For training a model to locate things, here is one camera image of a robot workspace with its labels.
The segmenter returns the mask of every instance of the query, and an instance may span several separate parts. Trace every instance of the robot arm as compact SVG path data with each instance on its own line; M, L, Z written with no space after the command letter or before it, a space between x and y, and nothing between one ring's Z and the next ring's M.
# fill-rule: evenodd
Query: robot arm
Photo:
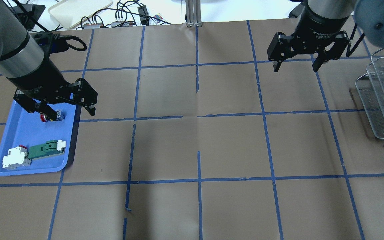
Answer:
M277 72L282 61L297 54L318 56L312 67L318 71L323 63L339 59L350 44L341 31L352 11L355 20L371 43L384 47L384 1L381 0L305 0L294 33L290 36L277 32L268 47L268 59Z
M27 112L37 111L51 120L57 113L47 104L62 102L81 105L94 115L97 92L83 78L68 83L49 59L56 43L64 43L63 50L69 48L58 35L28 34L0 0L0 73L17 87L14 100Z

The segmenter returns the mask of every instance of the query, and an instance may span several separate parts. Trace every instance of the green block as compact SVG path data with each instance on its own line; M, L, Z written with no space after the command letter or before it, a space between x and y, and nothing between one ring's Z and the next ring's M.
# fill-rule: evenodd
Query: green block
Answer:
M62 152L57 150L57 140L50 140L45 144L29 147L29 158L32 160L37 160L60 153Z

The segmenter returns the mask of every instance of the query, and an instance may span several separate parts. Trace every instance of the metal profile bar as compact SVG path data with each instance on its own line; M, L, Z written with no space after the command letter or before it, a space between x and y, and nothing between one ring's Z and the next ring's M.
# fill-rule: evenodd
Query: metal profile bar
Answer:
M188 27L202 26L201 0L186 0L186 25Z

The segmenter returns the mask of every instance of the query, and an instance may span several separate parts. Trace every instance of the screw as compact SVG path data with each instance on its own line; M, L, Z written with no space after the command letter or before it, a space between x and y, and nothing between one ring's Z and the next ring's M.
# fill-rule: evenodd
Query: screw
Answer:
M383 23L378 23L374 26L375 29L381 29L383 27Z

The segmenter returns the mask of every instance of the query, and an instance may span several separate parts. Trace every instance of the blue tray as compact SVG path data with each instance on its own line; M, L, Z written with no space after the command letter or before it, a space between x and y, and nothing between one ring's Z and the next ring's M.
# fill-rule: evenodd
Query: blue tray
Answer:
M17 102L13 101L0 144L0 176L57 172L73 160L81 108L67 103L51 106L54 110L62 110L65 114L63 121L43 123L39 113L27 113ZM32 160L30 166L27 167L17 167L13 170L2 168L3 157L8 154L10 148L19 145L29 148L49 140L66 141L64 154Z

